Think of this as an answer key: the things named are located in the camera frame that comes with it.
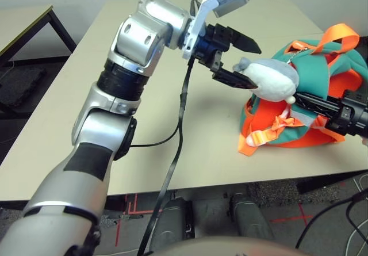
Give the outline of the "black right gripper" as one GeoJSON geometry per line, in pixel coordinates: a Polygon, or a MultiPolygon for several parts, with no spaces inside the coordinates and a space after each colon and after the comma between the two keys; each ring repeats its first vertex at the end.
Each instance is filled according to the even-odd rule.
{"type": "Polygon", "coordinates": [[[309,93],[296,93],[296,104],[330,118],[326,128],[340,135],[367,137],[367,95],[345,90],[342,98],[323,99],[309,93]]]}

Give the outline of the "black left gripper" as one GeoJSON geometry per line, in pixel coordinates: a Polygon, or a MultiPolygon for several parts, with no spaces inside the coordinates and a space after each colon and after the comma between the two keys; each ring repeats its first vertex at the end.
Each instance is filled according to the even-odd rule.
{"type": "Polygon", "coordinates": [[[262,53],[254,39],[230,27],[208,24],[205,27],[205,34],[198,39],[196,59],[201,65],[213,72],[212,78],[215,81],[237,89],[256,89],[258,85],[249,77],[236,71],[230,72],[223,69],[221,56],[222,53],[229,50],[231,44],[243,52],[262,53]]]}

